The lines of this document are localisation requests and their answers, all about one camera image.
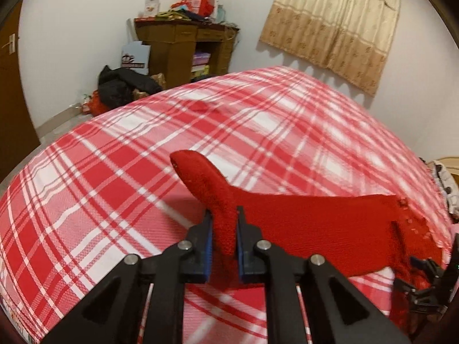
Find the red knitted sweater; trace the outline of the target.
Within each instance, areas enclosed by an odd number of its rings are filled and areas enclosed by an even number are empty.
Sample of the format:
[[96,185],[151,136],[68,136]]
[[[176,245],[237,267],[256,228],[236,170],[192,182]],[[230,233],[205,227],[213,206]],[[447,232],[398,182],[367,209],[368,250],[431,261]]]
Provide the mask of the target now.
[[417,288],[429,286],[412,256],[442,263],[445,252],[428,222],[397,196],[298,196],[252,193],[230,185],[197,151],[175,151],[170,160],[190,193],[213,217],[215,253],[210,283],[219,290],[243,284],[236,261],[237,207],[247,222],[290,255],[321,254],[346,277],[390,268]]

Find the black clothes pile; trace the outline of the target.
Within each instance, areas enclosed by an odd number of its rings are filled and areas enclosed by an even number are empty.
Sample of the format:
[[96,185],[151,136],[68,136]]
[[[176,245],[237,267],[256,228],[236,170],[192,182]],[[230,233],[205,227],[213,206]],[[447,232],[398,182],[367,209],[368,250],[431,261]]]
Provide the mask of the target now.
[[98,77],[97,91],[101,103],[111,110],[135,100],[134,90],[153,95],[163,88],[154,79],[131,69],[111,69],[105,65]]

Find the black white patterned pillow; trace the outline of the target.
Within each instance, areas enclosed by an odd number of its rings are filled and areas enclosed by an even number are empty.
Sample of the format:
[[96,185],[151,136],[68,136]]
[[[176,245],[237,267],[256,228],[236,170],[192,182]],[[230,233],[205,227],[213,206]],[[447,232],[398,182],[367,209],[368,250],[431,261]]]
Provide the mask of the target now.
[[432,161],[428,164],[434,181],[444,197],[447,211],[454,223],[458,222],[458,175],[453,175],[440,161]]

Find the red white plaid bedsheet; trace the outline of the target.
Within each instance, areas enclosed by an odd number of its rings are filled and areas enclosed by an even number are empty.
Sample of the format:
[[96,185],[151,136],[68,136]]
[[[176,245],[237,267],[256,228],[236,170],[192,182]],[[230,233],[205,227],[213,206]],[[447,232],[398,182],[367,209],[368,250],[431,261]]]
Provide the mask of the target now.
[[251,192],[400,196],[450,248],[428,168],[360,105],[287,67],[224,75],[91,119],[13,178],[1,197],[1,307],[28,343],[125,255],[158,254],[201,219],[170,164],[181,149]]

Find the brown wooden door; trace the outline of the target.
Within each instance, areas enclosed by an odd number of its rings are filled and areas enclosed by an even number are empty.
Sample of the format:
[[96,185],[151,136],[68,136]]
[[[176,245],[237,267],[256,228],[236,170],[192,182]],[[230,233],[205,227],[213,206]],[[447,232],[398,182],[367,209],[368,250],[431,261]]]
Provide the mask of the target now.
[[0,159],[1,178],[40,145],[32,123],[19,67],[19,22],[22,3],[18,2],[1,24],[0,70]]

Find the white paper shopping bag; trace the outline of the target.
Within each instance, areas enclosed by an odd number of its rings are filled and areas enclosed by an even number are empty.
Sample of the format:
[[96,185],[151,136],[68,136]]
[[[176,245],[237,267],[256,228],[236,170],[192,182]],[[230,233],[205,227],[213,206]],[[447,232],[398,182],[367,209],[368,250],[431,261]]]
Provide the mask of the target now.
[[122,47],[122,68],[131,69],[141,75],[149,73],[150,45],[144,45],[141,41],[132,41]]

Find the pink storage box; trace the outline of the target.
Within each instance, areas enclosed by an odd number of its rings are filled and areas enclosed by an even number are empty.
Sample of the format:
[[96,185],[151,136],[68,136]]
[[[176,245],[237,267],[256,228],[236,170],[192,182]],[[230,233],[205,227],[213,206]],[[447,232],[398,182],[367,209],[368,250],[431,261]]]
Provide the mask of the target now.
[[192,65],[199,66],[199,65],[207,65],[211,58],[210,53],[204,52],[195,52],[193,55]]

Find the brown wooden desk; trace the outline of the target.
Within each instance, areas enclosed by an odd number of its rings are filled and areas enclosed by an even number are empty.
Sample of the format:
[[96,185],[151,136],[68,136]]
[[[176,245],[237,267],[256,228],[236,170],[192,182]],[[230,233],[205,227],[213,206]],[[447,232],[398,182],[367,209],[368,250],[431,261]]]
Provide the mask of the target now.
[[140,41],[150,46],[149,73],[163,74],[168,89],[190,82],[196,53],[210,55],[211,76],[227,74],[239,34],[237,27],[182,19],[137,18],[135,31]]

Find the beige patterned curtain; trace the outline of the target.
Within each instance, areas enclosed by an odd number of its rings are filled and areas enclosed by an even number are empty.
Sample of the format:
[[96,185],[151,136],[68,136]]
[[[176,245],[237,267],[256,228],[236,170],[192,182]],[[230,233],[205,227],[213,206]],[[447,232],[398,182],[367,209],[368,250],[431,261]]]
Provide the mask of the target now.
[[260,41],[375,95],[401,0],[274,0]]

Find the white greeting card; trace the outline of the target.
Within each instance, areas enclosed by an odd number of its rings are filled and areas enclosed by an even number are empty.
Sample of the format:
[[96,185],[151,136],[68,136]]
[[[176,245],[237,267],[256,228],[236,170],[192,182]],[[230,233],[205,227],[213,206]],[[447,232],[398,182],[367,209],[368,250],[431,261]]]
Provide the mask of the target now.
[[154,17],[160,12],[160,0],[145,0],[144,17]]

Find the red gift bag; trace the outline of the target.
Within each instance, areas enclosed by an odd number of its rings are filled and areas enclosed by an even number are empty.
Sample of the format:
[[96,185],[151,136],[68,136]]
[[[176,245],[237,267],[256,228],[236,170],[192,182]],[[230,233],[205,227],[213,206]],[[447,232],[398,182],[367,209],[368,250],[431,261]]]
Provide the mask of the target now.
[[215,0],[181,0],[172,4],[170,8],[172,10],[184,9],[207,18],[215,10]]

